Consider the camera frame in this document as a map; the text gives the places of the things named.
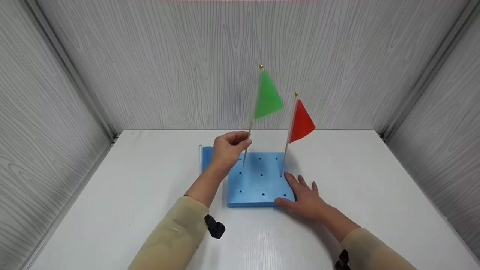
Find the flagpole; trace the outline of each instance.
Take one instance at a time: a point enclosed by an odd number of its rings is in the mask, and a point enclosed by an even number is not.
[[[264,66],[262,64],[260,64],[259,66],[260,68],[260,72],[264,69]],[[257,100],[255,101],[255,106],[253,107],[253,110],[252,110],[252,114],[251,114],[251,117],[250,117],[250,124],[248,126],[248,137],[247,139],[250,139],[250,134],[252,133],[252,127],[253,127],[253,121],[255,120],[255,109],[257,108],[257,103],[258,103],[258,91],[259,89],[257,90]],[[247,151],[248,151],[248,147],[245,149],[245,153],[243,154],[243,163],[242,163],[242,166],[241,168],[243,169],[243,167],[245,167],[245,160],[247,158]]]
[[[293,120],[295,119],[295,112],[297,111],[298,97],[299,97],[299,93],[295,92],[295,101],[294,101],[295,105],[293,106],[292,120],[290,122],[290,130],[288,131],[287,142],[285,143],[285,151],[283,153],[282,169],[280,170],[280,177],[282,177],[282,175],[283,175],[283,168],[285,166],[285,159],[287,158],[288,142],[290,141],[290,136],[292,135]]]

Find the gray wall panel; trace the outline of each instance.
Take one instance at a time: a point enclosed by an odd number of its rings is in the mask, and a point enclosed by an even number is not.
[[[380,130],[465,0],[40,0],[86,84],[122,129],[246,128],[258,64],[317,128]]]
[[[390,142],[480,258],[480,18]]]
[[[19,1],[0,9],[0,269],[18,269],[109,145]]]

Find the person's left hand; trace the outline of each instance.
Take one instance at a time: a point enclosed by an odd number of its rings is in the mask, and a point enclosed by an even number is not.
[[[237,163],[240,153],[252,144],[246,131],[233,131],[215,138],[213,143],[212,160],[208,165],[218,172],[222,179],[228,175],[230,169]]]

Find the flag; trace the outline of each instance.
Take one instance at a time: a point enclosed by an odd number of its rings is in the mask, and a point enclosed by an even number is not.
[[[291,144],[294,141],[302,139],[306,135],[310,134],[314,129],[315,124],[310,118],[310,115],[308,115],[308,112],[305,109],[302,101],[300,99],[297,100],[288,143]]]
[[[254,119],[274,113],[283,107],[282,99],[273,85],[267,70],[263,70],[258,78],[258,97]]]

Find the black clip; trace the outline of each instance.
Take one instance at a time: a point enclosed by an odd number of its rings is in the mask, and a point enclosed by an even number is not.
[[[220,239],[225,232],[225,226],[222,223],[215,221],[210,215],[205,216],[205,224],[207,224],[208,231],[213,238]]]
[[[350,270],[350,260],[346,249],[338,256],[339,260],[335,264],[335,270]]]

